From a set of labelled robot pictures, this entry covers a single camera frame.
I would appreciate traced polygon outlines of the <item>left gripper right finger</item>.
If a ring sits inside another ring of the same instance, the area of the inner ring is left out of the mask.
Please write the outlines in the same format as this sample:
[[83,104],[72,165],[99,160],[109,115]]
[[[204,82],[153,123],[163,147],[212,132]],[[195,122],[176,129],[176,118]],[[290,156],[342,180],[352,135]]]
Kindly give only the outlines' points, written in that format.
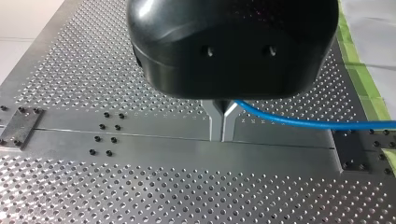
[[230,102],[225,107],[223,114],[223,127],[222,127],[222,141],[232,142],[235,130],[236,119],[240,113],[243,112],[243,108],[235,102]]

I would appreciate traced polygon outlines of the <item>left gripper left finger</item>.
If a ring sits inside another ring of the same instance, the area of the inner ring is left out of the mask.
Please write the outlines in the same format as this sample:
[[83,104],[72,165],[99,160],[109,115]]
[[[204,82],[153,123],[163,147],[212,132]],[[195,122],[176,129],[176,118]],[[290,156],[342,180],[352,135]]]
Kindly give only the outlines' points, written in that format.
[[209,116],[209,140],[220,142],[222,140],[223,112],[219,101],[202,100],[202,107]]

